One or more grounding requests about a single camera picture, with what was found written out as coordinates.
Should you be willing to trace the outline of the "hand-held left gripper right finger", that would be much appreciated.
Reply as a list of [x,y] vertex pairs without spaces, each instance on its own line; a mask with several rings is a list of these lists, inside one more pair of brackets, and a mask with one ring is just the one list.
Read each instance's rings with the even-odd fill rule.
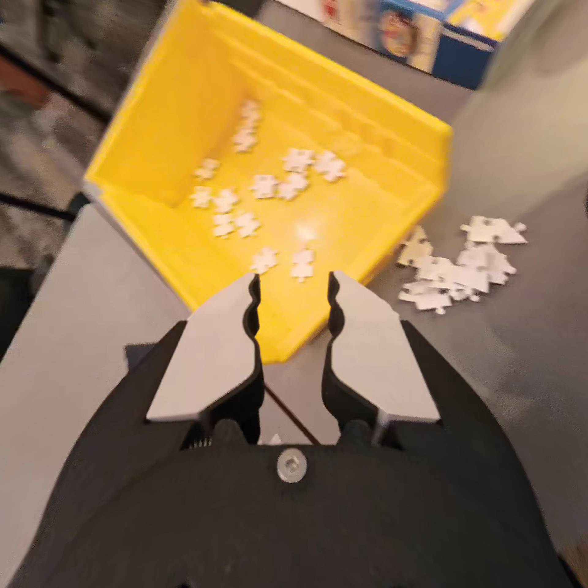
[[340,434],[351,422],[380,444],[394,423],[436,424],[441,415],[399,314],[341,270],[329,274],[322,401]]

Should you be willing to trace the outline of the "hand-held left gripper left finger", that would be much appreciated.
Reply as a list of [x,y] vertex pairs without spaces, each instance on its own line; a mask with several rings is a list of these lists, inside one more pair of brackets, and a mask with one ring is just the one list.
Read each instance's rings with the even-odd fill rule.
[[261,435],[265,386],[256,340],[261,281],[246,273],[189,317],[146,413],[149,422],[198,422],[207,435],[237,422],[246,440]]

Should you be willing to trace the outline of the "heap of white puzzle pieces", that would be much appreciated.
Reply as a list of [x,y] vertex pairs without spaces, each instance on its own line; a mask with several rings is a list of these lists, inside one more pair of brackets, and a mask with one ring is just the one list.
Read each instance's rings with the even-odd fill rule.
[[413,281],[404,283],[398,300],[417,311],[444,315],[455,303],[478,302],[492,286],[504,286],[517,274],[500,245],[527,244],[527,226],[504,218],[472,216],[460,225],[464,244],[455,260],[435,255],[422,226],[416,226],[401,243],[397,264],[414,271]]

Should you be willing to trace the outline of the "yellow cardboard box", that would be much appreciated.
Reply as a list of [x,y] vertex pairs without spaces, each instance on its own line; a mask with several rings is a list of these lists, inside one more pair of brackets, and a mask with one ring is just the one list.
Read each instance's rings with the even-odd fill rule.
[[[261,104],[258,143],[235,153],[246,99]],[[277,265],[261,277],[262,361],[286,362],[327,319],[327,278],[361,283],[442,197],[452,128],[408,101],[231,8],[178,1],[85,173],[99,198],[191,309],[248,272],[263,247]],[[346,176],[311,170],[292,202],[256,201],[256,174],[285,177],[289,148],[333,151]],[[220,160],[215,191],[234,187],[262,223],[256,236],[213,236],[212,209],[195,209],[193,172]],[[290,276],[292,254],[314,239],[314,275]]]

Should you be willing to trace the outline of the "pile of white puzzle pieces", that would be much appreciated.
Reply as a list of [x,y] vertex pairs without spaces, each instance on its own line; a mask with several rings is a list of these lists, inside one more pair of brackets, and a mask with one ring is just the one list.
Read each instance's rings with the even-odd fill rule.
[[[240,106],[239,124],[232,136],[235,153],[249,153],[258,143],[258,130],[262,118],[261,104],[255,99],[246,99]],[[346,176],[346,162],[333,151],[315,152],[310,149],[289,148],[282,157],[285,177],[279,179],[271,174],[256,174],[249,191],[256,201],[278,199],[292,202],[298,195],[310,187],[309,174],[314,170],[319,177],[334,183]],[[220,160],[207,157],[193,172],[199,182],[189,195],[189,202],[195,209],[212,209],[212,234],[219,239],[226,239],[232,234],[245,239],[256,236],[262,227],[260,219],[251,211],[236,211],[241,202],[234,187],[225,187],[215,191],[205,182],[213,180],[220,168]],[[292,254],[290,276],[299,283],[304,283],[314,275],[316,253],[307,247],[314,239],[308,229],[299,230],[298,239],[303,243],[300,250]]]

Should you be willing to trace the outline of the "blue white puzzle box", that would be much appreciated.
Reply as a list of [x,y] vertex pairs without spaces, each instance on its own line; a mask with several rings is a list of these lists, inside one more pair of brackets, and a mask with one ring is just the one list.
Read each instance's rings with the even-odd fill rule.
[[536,1],[318,1],[334,32],[393,61],[475,90]]

